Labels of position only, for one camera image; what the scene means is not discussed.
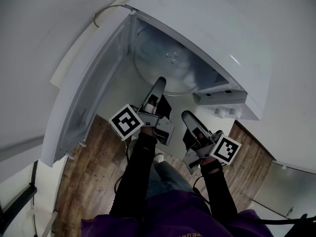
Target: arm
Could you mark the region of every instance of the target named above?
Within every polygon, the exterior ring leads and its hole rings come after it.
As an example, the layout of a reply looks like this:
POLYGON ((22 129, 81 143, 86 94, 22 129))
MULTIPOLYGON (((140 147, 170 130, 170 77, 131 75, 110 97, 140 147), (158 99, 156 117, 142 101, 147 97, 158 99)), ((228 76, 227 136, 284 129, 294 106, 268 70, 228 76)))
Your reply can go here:
POLYGON ((146 128, 142 129, 138 136, 133 154, 119 184, 111 215, 132 217, 138 221, 144 215, 149 173, 157 143, 157 139, 152 137, 152 128, 151 130, 146 128))
POLYGON ((208 167, 214 161, 218 160, 205 159, 201 164, 201 173, 205 180, 212 216, 220 223, 224 223, 237 215, 237 209, 227 187, 223 170, 216 168, 208 171, 208 167))

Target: jeans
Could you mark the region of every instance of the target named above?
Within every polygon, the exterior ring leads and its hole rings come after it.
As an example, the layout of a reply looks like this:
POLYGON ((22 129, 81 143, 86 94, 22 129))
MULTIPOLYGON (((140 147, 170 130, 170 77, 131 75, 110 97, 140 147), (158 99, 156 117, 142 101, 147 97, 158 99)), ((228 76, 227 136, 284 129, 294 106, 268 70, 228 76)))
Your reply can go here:
POLYGON ((150 170, 146 198, 181 190, 193 192, 191 185, 166 161, 154 161, 150 170))

